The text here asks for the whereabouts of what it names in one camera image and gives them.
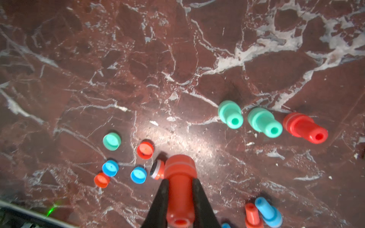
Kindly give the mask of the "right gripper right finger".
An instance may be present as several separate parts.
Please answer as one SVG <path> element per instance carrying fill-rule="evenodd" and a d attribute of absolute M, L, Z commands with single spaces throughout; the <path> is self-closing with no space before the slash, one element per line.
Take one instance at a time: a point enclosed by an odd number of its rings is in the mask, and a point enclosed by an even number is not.
<path fill-rule="evenodd" d="M 201 182 L 194 178 L 192 183 L 195 213 L 194 228 L 221 228 Z"/>

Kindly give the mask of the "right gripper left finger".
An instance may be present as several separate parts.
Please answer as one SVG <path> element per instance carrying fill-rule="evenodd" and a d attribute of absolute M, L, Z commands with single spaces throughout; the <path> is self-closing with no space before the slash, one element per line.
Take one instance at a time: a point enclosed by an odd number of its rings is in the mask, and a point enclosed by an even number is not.
<path fill-rule="evenodd" d="M 167 228 L 166 220 L 169 201 L 169 180 L 160 184 L 155 199 L 141 228 Z"/>

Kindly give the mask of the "red stamp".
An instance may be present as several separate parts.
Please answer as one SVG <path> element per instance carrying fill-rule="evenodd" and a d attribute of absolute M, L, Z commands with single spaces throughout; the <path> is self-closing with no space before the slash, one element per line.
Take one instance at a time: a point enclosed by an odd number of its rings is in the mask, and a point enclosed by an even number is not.
<path fill-rule="evenodd" d="M 313 144 L 321 144 L 329 136 L 327 129 L 317 125 L 311 117 L 301 113 L 288 114 L 283 120 L 283 127 L 292 136 L 303 138 Z"/>
<path fill-rule="evenodd" d="M 165 163 L 162 160 L 156 160 L 150 170 L 150 177 L 159 180 L 164 179 Z"/>
<path fill-rule="evenodd" d="M 259 216 L 259 211 L 253 203 L 246 204 L 245 211 L 246 228 L 264 228 L 263 220 Z"/>
<path fill-rule="evenodd" d="M 194 223 L 193 179 L 197 178 L 195 162 L 178 154 L 165 163 L 164 178 L 169 181 L 166 220 L 173 228 L 187 228 Z"/>

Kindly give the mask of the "green stamp top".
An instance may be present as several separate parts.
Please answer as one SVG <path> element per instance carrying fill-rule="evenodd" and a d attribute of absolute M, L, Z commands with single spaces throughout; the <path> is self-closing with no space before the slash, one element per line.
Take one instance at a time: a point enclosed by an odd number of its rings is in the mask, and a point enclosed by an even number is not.
<path fill-rule="evenodd" d="M 243 125 L 244 118 L 240 107 L 231 100 L 220 103 L 218 116 L 231 129 L 238 129 Z"/>

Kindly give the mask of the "green stamp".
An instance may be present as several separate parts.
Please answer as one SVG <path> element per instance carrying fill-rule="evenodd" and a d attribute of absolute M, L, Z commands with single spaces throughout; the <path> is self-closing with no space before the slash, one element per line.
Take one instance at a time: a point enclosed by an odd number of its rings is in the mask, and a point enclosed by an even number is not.
<path fill-rule="evenodd" d="M 218 116 L 231 129 L 238 129 L 243 125 L 244 118 L 240 107 L 231 100 L 220 103 Z"/>
<path fill-rule="evenodd" d="M 267 109 L 256 107 L 248 114 L 250 126 L 259 133 L 264 133 L 269 138 L 277 138 L 282 134 L 283 126 Z"/>

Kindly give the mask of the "blue stamp right lower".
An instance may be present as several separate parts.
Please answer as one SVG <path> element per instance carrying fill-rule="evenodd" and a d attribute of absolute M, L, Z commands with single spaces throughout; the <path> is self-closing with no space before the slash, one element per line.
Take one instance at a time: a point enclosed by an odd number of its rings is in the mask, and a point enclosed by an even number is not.
<path fill-rule="evenodd" d="M 222 227 L 222 228 L 231 228 L 230 224 L 228 224 L 228 223 L 223 223 L 223 224 L 221 225 L 221 227 Z"/>

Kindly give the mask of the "blue stamp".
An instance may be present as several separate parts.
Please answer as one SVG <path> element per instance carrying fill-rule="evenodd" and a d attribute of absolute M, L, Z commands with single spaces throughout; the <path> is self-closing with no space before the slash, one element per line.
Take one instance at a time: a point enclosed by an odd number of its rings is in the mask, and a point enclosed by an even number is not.
<path fill-rule="evenodd" d="M 228 223 L 223 223 L 223 224 L 221 225 L 221 227 L 222 227 L 222 228 L 231 228 L 230 224 L 228 224 Z"/>
<path fill-rule="evenodd" d="M 271 206 L 264 197 L 255 200 L 255 206 L 262 214 L 264 222 L 271 228 L 280 228 L 283 223 L 282 214 L 277 208 Z"/>

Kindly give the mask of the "blue cap right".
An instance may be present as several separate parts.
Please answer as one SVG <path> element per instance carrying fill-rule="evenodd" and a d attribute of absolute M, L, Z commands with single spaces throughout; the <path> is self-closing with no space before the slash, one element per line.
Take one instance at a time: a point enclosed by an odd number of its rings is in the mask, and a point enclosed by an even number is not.
<path fill-rule="evenodd" d="M 147 171 L 143 167 L 135 167 L 131 174 L 131 180 L 136 184 L 143 184 L 147 179 Z"/>

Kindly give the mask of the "blue cap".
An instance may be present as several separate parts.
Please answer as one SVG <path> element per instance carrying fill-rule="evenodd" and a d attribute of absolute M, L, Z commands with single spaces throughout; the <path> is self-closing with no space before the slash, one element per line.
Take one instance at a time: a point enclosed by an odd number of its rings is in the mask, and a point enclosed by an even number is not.
<path fill-rule="evenodd" d="M 143 184 L 147 179 L 147 171 L 143 167 L 135 167 L 131 174 L 131 180 L 136 184 Z"/>
<path fill-rule="evenodd" d="M 113 160 L 106 161 L 102 166 L 102 172 L 108 177 L 114 177 L 119 171 L 119 165 Z"/>

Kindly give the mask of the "red cap left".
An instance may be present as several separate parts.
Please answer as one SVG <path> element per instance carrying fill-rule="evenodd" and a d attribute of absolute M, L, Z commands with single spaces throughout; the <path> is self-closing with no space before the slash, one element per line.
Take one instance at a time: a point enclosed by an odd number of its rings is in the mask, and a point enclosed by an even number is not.
<path fill-rule="evenodd" d="M 108 186 L 108 184 L 110 183 L 110 177 L 105 175 L 103 172 L 98 173 L 95 177 L 94 177 L 94 183 L 96 184 L 96 186 L 104 189 Z"/>

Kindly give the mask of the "red cap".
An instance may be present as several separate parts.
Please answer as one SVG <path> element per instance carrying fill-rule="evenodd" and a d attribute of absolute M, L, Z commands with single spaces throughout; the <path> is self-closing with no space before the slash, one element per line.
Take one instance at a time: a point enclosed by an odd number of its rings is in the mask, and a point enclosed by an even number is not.
<path fill-rule="evenodd" d="M 96 186 L 104 189 L 108 186 L 108 184 L 110 183 L 110 177 L 105 175 L 103 172 L 98 173 L 95 177 L 94 177 L 94 183 L 96 184 Z"/>
<path fill-rule="evenodd" d="M 138 156 L 144 160 L 150 159 L 153 156 L 154 151 L 155 148 L 149 141 L 141 142 L 136 149 Z"/>

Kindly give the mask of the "blue stamp right top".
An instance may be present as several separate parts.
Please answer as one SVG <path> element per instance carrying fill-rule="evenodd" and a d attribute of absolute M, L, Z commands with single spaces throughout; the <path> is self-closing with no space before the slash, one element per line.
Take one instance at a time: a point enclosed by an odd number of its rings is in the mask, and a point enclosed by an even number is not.
<path fill-rule="evenodd" d="M 262 214 L 264 222 L 271 228 L 280 228 L 283 223 L 282 214 L 277 208 L 271 206 L 264 197 L 255 200 L 255 206 Z"/>

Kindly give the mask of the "blue cap left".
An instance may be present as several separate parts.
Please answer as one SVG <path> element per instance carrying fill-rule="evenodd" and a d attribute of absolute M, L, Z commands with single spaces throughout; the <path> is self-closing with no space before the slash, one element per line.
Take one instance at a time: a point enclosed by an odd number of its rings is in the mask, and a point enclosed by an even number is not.
<path fill-rule="evenodd" d="M 102 166 L 102 172 L 108 177 L 114 177 L 119 171 L 119 165 L 113 160 L 106 161 Z"/>

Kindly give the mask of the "red cap top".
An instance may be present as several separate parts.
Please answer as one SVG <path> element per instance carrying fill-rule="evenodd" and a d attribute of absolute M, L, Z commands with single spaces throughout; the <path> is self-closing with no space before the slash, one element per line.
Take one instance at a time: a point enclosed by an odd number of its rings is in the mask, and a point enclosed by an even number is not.
<path fill-rule="evenodd" d="M 154 151 L 155 148 L 149 141 L 141 142 L 136 149 L 138 156 L 144 160 L 150 159 L 153 156 Z"/>

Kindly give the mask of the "green cap far left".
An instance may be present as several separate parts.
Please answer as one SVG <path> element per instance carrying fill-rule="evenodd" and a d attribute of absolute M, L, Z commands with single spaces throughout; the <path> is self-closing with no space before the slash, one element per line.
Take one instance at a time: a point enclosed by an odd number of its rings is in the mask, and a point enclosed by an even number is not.
<path fill-rule="evenodd" d="M 121 137 L 114 132 L 108 133 L 103 138 L 103 145 L 110 151 L 115 151 L 121 145 Z"/>

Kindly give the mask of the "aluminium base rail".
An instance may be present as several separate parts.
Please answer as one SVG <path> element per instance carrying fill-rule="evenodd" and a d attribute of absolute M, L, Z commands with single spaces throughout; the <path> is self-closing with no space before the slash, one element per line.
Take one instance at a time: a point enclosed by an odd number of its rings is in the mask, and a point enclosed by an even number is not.
<path fill-rule="evenodd" d="M 44 214 L 1 200 L 1 228 L 76 228 Z"/>

